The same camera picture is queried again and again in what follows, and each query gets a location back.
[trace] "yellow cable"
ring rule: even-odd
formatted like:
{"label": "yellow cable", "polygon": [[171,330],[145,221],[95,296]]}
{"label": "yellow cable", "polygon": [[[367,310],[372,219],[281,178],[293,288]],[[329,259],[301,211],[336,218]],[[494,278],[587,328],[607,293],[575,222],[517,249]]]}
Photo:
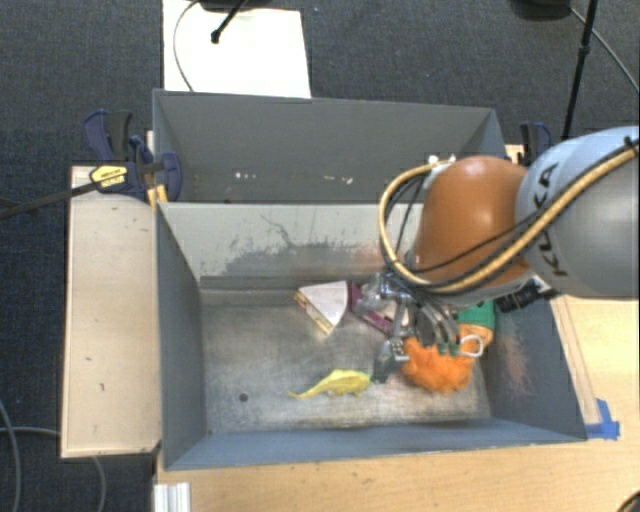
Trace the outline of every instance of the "yellow cable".
{"label": "yellow cable", "polygon": [[402,263],[400,263],[398,261],[398,256],[393,250],[389,241],[389,236],[387,234],[384,222],[384,212],[392,194],[398,189],[398,187],[414,176],[429,172],[431,169],[433,169],[433,167],[441,165],[442,162],[438,162],[436,164],[428,166],[416,167],[415,169],[406,171],[405,173],[398,176],[395,180],[393,180],[387,187],[384,194],[382,195],[382,198],[380,199],[380,206],[378,209],[378,227],[380,230],[380,240],[382,241],[385,252],[391,260],[391,264],[410,282],[417,285],[430,285],[430,291],[433,291],[435,293],[463,291],[469,286],[478,284],[483,279],[491,275],[492,272],[505,265],[509,260],[515,258],[518,253],[521,250],[525,249],[526,246],[531,243],[531,241],[536,236],[538,236],[545,228],[547,228],[547,226],[549,226],[549,224],[551,224],[551,222],[556,217],[558,217],[562,213],[562,211],[573,200],[575,200],[576,197],[578,197],[578,195],[580,195],[584,190],[586,190],[600,178],[606,176],[621,165],[632,160],[636,155],[637,150],[635,150],[634,148],[630,148],[623,153],[598,165],[597,167],[586,173],[584,176],[581,176],[575,181],[573,185],[571,185],[571,187],[567,191],[565,191],[556,201],[554,201],[553,204],[535,222],[533,222],[531,226],[529,226],[509,248],[505,249],[502,254],[487,262],[485,265],[483,265],[481,268],[479,268],[469,276],[466,276],[465,278],[459,279],[458,281],[450,283],[448,285],[434,285],[426,279],[412,273]]}

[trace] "gray carpet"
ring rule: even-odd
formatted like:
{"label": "gray carpet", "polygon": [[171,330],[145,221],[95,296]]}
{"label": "gray carpet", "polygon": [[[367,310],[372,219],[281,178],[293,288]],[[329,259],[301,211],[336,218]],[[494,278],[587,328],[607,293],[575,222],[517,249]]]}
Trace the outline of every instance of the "gray carpet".
{"label": "gray carpet", "polygon": [[[584,13],[586,0],[574,7]],[[640,2],[600,2],[596,28],[638,80]],[[582,25],[516,18],[507,0],[275,0],[301,8],[314,96],[488,106],[505,139],[520,122],[562,130]],[[5,0],[0,17],[0,196],[63,189],[92,158],[79,125],[97,108],[151,126],[161,86],[160,0]],[[638,123],[638,96],[597,42],[587,59],[574,135]],[[59,428],[65,296],[63,204],[0,221],[0,399],[15,425]],[[92,510],[90,464],[61,463],[47,439],[20,439],[22,510]],[[105,460],[106,510],[150,505],[148,456]],[[0,510],[13,496],[10,446],[0,439]]]}

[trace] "metal bracket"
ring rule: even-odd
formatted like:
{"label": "metal bracket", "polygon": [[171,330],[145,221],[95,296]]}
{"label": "metal bracket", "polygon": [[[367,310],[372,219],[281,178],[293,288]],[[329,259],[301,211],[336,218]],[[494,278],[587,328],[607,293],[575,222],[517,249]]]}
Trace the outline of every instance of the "metal bracket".
{"label": "metal bracket", "polygon": [[191,484],[155,484],[153,507],[154,512],[191,512]]}
{"label": "metal bracket", "polygon": [[399,370],[408,361],[409,356],[404,352],[402,340],[400,338],[389,338],[378,350],[373,362],[371,380],[384,384],[391,373]]}

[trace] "green object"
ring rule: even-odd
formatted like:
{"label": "green object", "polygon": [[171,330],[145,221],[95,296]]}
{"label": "green object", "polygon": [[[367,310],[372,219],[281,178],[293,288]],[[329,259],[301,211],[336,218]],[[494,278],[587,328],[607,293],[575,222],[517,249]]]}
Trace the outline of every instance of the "green object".
{"label": "green object", "polygon": [[493,309],[493,301],[486,300],[478,306],[472,306],[458,313],[458,324],[482,325],[495,330],[496,315]]}
{"label": "green object", "polygon": [[460,352],[460,345],[458,343],[438,343],[438,354],[444,356],[449,352],[451,357],[456,357]]}

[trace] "bin floor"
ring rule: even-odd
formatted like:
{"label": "bin floor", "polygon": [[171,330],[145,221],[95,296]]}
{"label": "bin floor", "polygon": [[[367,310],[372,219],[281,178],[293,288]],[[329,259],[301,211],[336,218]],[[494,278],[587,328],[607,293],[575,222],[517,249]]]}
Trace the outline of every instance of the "bin floor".
{"label": "bin floor", "polygon": [[336,368],[371,373],[384,335],[347,313],[330,334],[293,304],[202,305],[209,432],[365,427],[490,417],[482,371],[450,396],[414,386],[401,374],[360,397],[295,399]]}

